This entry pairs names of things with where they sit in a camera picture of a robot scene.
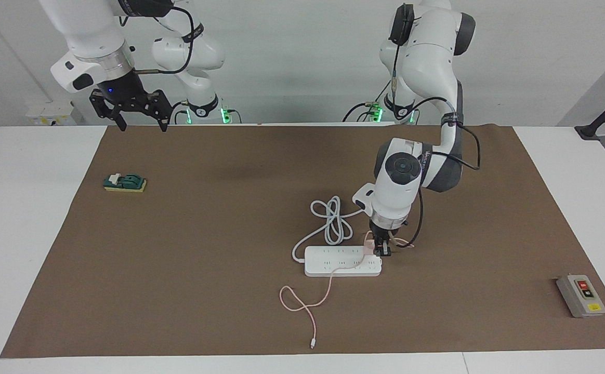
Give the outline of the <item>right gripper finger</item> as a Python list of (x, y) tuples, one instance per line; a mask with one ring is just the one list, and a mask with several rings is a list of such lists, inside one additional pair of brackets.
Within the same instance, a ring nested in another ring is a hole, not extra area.
[(165, 92), (158, 89), (147, 94), (147, 116), (157, 121), (162, 132), (167, 132), (171, 115), (172, 105)]
[(110, 108), (106, 104), (106, 98), (99, 89), (93, 89), (89, 95), (89, 101), (100, 118), (108, 118), (115, 122), (115, 125), (121, 131), (126, 131), (127, 123), (122, 117), (122, 109), (119, 104), (113, 104), (113, 107)]

